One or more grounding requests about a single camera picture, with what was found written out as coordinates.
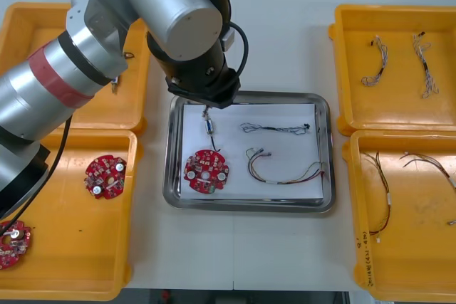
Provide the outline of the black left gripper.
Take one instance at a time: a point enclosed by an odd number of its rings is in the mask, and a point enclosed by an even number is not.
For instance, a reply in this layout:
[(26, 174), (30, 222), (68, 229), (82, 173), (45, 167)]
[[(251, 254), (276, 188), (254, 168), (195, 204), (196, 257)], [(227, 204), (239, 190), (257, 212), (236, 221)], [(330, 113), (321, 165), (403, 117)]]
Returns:
[(211, 108), (230, 106), (240, 88), (240, 79), (232, 68), (222, 70), (215, 77), (190, 73), (179, 80), (166, 78), (167, 90), (181, 98), (201, 103)]

